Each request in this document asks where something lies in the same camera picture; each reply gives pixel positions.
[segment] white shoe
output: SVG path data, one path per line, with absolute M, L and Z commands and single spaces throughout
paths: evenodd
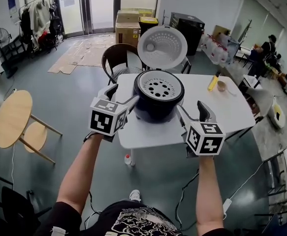
M 133 190 L 130 195 L 129 195 L 129 199 L 130 200 L 137 200 L 137 201 L 141 201 L 140 199 L 140 191 L 139 190 Z

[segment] rice cooker inner lid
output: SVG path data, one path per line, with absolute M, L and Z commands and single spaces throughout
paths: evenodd
M 180 81 L 175 76 L 157 70 L 143 73 L 138 86 L 147 96 L 156 100 L 173 100 L 182 92 Z

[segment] black t-shirt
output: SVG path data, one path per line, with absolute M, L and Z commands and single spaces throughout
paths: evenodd
M 276 51 L 275 44 L 272 42 L 264 42 L 261 47 L 263 49 L 262 58 L 265 58 L 269 53 L 275 53 Z
M 52 228 L 60 227 L 66 236 L 181 236 L 182 233 L 159 210 L 131 201 L 120 201 L 107 207 L 90 228 L 80 231 L 80 214 L 70 205 L 57 202 L 49 218 L 34 236 L 50 236 Z M 216 229 L 205 236 L 231 236 L 226 229 Z

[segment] graphic print on shirt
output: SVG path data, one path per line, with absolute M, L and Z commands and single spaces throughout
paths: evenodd
M 181 236 L 182 234 L 168 220 L 160 216 L 153 208 L 123 209 L 106 236 Z

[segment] poster on wall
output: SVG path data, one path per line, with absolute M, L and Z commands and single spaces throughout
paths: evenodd
M 12 22 L 16 24 L 19 21 L 19 17 L 17 14 L 15 0 L 7 0 L 7 3 L 9 6 L 10 18 L 11 18 Z

